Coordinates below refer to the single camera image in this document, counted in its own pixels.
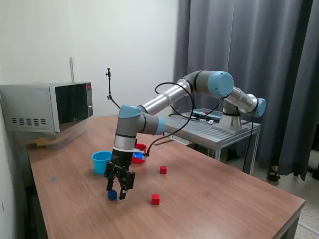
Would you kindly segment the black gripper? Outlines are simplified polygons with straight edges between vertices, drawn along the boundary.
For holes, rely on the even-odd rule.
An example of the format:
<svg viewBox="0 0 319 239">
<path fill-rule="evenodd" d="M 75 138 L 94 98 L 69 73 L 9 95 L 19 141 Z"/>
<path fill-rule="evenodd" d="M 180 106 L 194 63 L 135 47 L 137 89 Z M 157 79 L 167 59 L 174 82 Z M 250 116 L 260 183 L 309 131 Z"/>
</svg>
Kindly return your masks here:
<svg viewBox="0 0 319 239">
<path fill-rule="evenodd" d="M 112 150 L 112 159 L 107 161 L 104 177 L 107 179 L 107 191 L 113 190 L 115 173 L 118 171 L 122 175 L 119 178 L 121 190 L 119 199 L 123 200 L 126 193 L 133 188 L 135 180 L 135 172 L 130 172 L 129 167 L 132 163 L 133 153 L 131 151 L 121 151 L 119 149 Z"/>
</svg>

